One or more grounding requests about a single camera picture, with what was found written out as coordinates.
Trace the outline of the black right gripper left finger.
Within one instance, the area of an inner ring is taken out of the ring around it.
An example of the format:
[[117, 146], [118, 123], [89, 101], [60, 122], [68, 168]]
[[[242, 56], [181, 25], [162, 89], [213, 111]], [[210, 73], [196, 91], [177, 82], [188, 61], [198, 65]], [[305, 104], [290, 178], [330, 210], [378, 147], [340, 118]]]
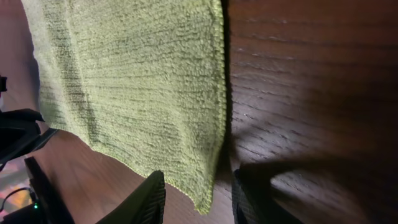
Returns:
[[163, 224], [165, 199], [164, 173], [157, 170], [97, 224]]

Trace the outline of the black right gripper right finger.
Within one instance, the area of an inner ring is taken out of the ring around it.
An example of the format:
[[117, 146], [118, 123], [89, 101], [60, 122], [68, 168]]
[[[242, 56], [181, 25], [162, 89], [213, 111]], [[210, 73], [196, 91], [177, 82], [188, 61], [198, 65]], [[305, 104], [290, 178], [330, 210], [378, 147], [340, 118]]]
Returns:
[[234, 224], [302, 224], [241, 169], [233, 172], [231, 194]]

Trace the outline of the light green microfiber cloth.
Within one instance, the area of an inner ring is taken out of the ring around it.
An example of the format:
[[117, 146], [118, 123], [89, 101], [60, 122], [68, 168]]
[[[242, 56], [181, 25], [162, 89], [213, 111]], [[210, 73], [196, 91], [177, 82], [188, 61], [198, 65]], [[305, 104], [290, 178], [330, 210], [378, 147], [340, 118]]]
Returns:
[[226, 131], [219, 0], [24, 0], [45, 122], [211, 210]]

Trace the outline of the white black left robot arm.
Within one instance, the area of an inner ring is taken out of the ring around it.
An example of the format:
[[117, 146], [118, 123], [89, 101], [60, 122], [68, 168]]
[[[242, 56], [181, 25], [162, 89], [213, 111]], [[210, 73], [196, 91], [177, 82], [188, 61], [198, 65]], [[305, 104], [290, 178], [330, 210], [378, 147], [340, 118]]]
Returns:
[[8, 161], [43, 148], [58, 132], [48, 128], [41, 133], [37, 121], [43, 117], [32, 109], [1, 111], [1, 170]]

